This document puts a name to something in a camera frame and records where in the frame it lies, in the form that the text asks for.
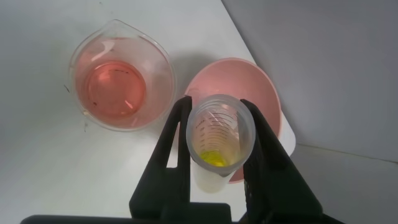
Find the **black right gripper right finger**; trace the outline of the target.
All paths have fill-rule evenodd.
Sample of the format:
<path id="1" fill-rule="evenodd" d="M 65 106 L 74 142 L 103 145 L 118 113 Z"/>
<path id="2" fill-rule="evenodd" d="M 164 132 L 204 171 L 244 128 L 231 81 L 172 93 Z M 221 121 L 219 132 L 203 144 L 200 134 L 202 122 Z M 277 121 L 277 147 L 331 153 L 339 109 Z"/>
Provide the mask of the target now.
<path id="1" fill-rule="evenodd" d="M 321 223 L 322 206 L 257 106 L 248 100 L 256 137 L 243 165 L 249 223 Z"/>

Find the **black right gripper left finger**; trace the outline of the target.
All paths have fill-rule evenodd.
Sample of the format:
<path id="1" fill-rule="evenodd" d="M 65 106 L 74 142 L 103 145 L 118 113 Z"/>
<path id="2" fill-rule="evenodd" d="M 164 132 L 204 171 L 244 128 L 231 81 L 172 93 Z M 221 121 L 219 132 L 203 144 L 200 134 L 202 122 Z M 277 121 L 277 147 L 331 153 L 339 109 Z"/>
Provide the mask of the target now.
<path id="1" fill-rule="evenodd" d="M 155 149 L 129 201 L 131 216 L 138 220 L 157 220 L 166 205 L 190 203 L 190 153 L 186 140 L 192 98 L 184 96 L 172 107 Z M 176 131 L 177 166 L 168 168 Z"/>

